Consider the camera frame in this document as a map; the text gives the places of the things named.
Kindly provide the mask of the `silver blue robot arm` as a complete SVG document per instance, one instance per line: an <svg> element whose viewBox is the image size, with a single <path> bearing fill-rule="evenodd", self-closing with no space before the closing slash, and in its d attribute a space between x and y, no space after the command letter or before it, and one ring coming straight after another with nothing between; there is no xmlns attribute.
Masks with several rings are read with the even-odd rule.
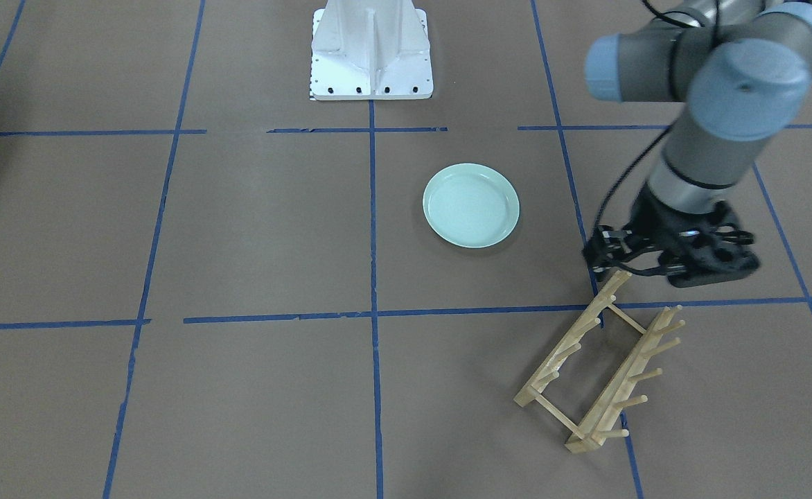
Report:
<svg viewBox="0 0 812 499"><path fill-rule="evenodd" d="M685 108L652 142L659 160L628 223L601 223L609 190L583 258L597 280L611 269L677 288L742 280L760 262L726 196L809 94L812 1L685 1L653 15L634 33L593 42L588 91Z"/></svg>

